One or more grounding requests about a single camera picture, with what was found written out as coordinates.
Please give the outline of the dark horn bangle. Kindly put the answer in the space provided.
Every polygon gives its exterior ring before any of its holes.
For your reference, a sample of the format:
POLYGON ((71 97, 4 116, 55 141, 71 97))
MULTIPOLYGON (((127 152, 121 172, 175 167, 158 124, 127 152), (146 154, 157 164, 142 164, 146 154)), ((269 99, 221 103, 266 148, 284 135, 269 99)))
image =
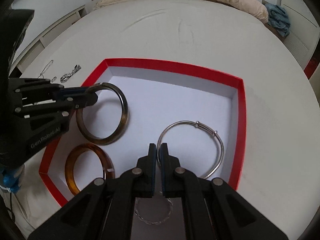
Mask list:
POLYGON ((127 99, 124 95, 124 93, 121 91, 120 88, 115 86, 114 84, 102 82, 102 83, 96 83, 86 89, 87 93, 95 93, 100 90, 110 90, 116 93, 118 96, 120 103, 121 103, 121 119, 120 122, 116 128, 116 130, 105 138, 99 138, 93 135, 89 132, 89 130, 86 128, 84 120, 83 120, 83 110, 77 109, 76 110, 76 123, 78 126, 78 129, 80 133, 84 136, 85 139, 87 139, 89 142, 94 143, 96 145, 109 145, 111 143, 114 143, 117 141, 122 134, 125 132, 127 123, 129 121, 129 107, 127 103, 127 99))

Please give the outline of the silver adjustable bangle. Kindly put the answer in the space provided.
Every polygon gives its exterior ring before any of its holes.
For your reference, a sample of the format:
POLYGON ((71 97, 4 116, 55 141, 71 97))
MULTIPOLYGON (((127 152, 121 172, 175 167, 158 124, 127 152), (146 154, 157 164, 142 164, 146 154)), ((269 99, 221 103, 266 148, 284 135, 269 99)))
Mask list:
POLYGON ((206 132, 215 142, 217 142, 218 146, 218 152, 217 152, 217 159, 214 162, 214 164, 212 165, 212 167, 209 169, 208 172, 206 172, 205 174, 203 174, 201 176, 202 179, 209 179, 217 170, 218 168, 221 166, 223 158, 225 156, 225 147, 224 147, 224 143, 222 141, 222 139, 220 138, 219 134, 217 131, 213 130, 212 128, 210 128, 209 126, 199 122, 199 121, 190 121, 190 120, 181 120, 181 121, 177 121, 174 122, 172 124, 170 124, 169 126, 167 126, 160 134, 158 140, 157 140, 157 145, 156 145, 156 161, 157 161, 157 165, 159 168, 161 168, 161 154, 160 154, 160 146, 162 143, 162 139, 165 136, 165 134, 171 130, 174 127, 177 126, 182 126, 182 125, 189 125, 189 126, 193 126, 196 129, 200 129, 204 132, 206 132))

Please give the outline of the red jewelry box tray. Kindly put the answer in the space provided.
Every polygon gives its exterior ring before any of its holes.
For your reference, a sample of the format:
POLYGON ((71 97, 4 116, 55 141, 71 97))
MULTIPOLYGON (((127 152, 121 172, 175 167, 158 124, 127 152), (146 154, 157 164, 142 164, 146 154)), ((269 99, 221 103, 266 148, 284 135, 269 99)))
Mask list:
MULTIPOLYGON (((181 121, 199 121, 217 131, 225 155, 219 169, 209 178, 221 177, 237 189, 245 155, 246 99, 242 79, 209 68, 152 59, 104 59, 84 81, 72 78, 65 86, 88 87, 109 82, 121 89, 129 105, 129 123, 119 140, 100 146, 111 158, 116 177, 136 166, 156 144, 162 131, 181 121)), ((98 92, 99 99, 84 109, 84 122, 97 137, 109 136, 118 126, 121 104, 115 93, 98 92)), ((70 129, 44 152, 39 174, 60 206, 73 195, 65 181, 65 162, 75 146, 88 142, 79 132, 73 115, 70 129)), ((181 125, 169 130, 162 142, 181 165, 202 176, 217 159, 219 144, 206 132, 181 125)), ((75 163, 75 182, 83 189, 103 175, 99 158, 86 152, 75 163)))

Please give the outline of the amber bangle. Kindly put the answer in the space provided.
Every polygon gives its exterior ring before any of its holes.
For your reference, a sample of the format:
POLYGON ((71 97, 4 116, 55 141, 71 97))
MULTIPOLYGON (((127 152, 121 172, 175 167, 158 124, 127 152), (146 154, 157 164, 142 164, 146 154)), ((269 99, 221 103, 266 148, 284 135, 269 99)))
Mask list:
POLYGON ((74 178, 74 167, 77 159, 85 152, 92 151, 100 160, 103 168, 103 179, 114 179, 116 177, 114 165, 108 154, 99 146, 92 143, 85 143, 76 146, 69 153, 65 162, 65 180, 72 195, 76 196, 80 189, 74 178))

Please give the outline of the white low cabinet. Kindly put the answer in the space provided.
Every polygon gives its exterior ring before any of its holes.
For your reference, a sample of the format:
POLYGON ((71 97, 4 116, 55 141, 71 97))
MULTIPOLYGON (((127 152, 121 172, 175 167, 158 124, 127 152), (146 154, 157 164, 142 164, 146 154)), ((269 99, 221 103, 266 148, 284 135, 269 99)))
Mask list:
POLYGON ((39 33, 39 35, 37 35, 30 43, 22 44, 22 49, 19 49, 17 55, 14 57, 9 73, 11 74, 16 69, 23 73, 38 57, 41 51, 48 47, 49 44, 65 30, 86 15, 87 11, 85 5, 82 5, 52 23, 49 27, 44 29, 44 31, 39 33))

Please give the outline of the white bed sheet mattress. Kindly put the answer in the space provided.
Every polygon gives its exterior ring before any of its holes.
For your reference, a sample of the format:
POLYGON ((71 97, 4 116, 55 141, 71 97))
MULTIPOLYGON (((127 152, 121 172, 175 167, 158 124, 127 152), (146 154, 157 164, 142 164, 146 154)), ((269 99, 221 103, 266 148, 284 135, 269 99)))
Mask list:
POLYGON ((105 58, 196 64, 243 79, 246 152, 239 193, 298 239, 319 207, 319 104, 287 48, 253 16, 203 0, 135 0, 91 12, 58 36, 24 72, 82 68, 77 86, 105 58))

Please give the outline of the wooden nightstand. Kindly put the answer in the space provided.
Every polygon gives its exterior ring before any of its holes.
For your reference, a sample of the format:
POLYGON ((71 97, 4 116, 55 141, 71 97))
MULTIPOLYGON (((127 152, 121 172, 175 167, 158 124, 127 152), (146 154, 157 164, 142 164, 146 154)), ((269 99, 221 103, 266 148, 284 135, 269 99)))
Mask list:
POLYGON ((281 40, 281 42, 284 42, 284 40, 285 40, 285 37, 282 37, 281 35, 280 35, 280 33, 278 33, 278 31, 276 30, 276 29, 274 29, 274 27, 272 27, 272 26, 270 26, 269 24, 265 24, 265 27, 269 30, 269 31, 271 31, 277 38, 279 38, 280 40, 281 40))

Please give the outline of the white wardrobe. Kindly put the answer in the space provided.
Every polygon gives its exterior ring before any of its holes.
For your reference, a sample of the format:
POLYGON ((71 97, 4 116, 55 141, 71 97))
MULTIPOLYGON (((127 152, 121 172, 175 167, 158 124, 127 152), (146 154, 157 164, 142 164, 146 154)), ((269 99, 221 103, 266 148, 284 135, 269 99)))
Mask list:
POLYGON ((310 78, 319 65, 319 60, 314 57, 319 42, 319 25, 303 0, 278 0, 278 3, 286 10, 291 23, 284 45, 310 78))

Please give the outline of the blue cloth pile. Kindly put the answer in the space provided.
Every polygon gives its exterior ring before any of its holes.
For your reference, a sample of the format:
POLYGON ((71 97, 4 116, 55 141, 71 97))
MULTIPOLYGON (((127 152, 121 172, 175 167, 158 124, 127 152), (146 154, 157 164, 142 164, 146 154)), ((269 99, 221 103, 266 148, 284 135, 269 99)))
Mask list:
POLYGON ((268 25, 272 26, 281 37, 287 37, 290 34, 291 22, 286 10, 275 4, 266 3, 268 11, 268 25))

